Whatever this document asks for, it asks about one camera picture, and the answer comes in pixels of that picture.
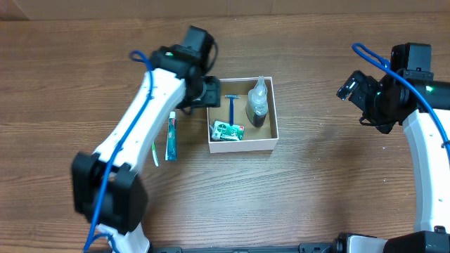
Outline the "clear dark liquid bottle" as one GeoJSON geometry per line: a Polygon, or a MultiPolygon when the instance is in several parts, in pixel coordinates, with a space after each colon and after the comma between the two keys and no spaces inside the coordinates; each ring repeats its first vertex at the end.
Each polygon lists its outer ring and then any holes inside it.
{"type": "Polygon", "coordinates": [[[266,115],[269,111],[267,101],[268,89],[263,76],[259,76],[253,89],[247,95],[245,111],[250,123],[257,128],[264,125],[266,115]]]}

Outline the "teal toothpaste tube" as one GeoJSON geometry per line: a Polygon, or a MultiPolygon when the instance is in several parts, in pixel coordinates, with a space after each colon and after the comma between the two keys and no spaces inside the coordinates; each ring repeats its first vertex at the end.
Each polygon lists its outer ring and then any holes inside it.
{"type": "Polygon", "coordinates": [[[165,160],[166,161],[176,161],[177,160],[176,113],[175,113],[175,111],[171,111],[169,114],[165,160]]]}

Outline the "blue disposable razor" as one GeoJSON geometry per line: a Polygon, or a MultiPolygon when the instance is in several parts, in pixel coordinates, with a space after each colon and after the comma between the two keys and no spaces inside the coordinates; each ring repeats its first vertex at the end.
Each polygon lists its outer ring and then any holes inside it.
{"type": "Polygon", "coordinates": [[[240,96],[239,95],[234,95],[234,94],[226,94],[225,95],[226,98],[229,99],[229,125],[233,126],[234,125],[234,100],[239,99],[240,96]]]}

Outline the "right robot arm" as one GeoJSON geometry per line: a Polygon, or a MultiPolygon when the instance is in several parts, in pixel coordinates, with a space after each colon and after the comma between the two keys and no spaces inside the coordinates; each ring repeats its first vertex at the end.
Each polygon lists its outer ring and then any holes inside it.
{"type": "Polygon", "coordinates": [[[361,43],[352,45],[361,58],[382,70],[376,80],[354,71],[337,91],[361,111],[360,124],[389,134],[402,126],[413,163],[416,220],[413,232],[382,239],[341,233],[328,252],[449,251],[449,83],[436,81],[432,47],[406,43],[392,47],[389,59],[361,43]]]}

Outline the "green toothbrush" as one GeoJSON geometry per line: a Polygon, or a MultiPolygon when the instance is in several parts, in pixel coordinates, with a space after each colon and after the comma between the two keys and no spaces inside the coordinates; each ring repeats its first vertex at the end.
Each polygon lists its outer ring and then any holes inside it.
{"type": "Polygon", "coordinates": [[[156,167],[159,167],[159,161],[158,161],[158,155],[157,155],[157,151],[156,151],[156,147],[155,147],[155,142],[152,142],[151,151],[152,151],[152,157],[153,157],[154,165],[156,167]]]}

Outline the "green soap packet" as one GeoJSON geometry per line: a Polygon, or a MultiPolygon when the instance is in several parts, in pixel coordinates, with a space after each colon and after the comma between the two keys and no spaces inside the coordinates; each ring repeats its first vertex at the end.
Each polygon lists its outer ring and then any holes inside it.
{"type": "Polygon", "coordinates": [[[245,127],[216,120],[212,125],[211,139],[213,141],[241,141],[245,127]]]}

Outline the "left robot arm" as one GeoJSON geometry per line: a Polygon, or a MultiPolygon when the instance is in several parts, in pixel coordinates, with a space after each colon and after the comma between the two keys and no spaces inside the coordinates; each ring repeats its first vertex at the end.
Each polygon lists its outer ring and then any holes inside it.
{"type": "Polygon", "coordinates": [[[71,165],[75,211],[90,223],[83,252],[99,238],[111,252],[151,251],[141,224],[148,195],[140,174],[172,111],[220,106],[221,83],[208,74],[217,51],[208,31],[191,26],[181,44],[129,54],[146,67],[138,93],[104,142],[90,155],[77,153],[71,165]]]}

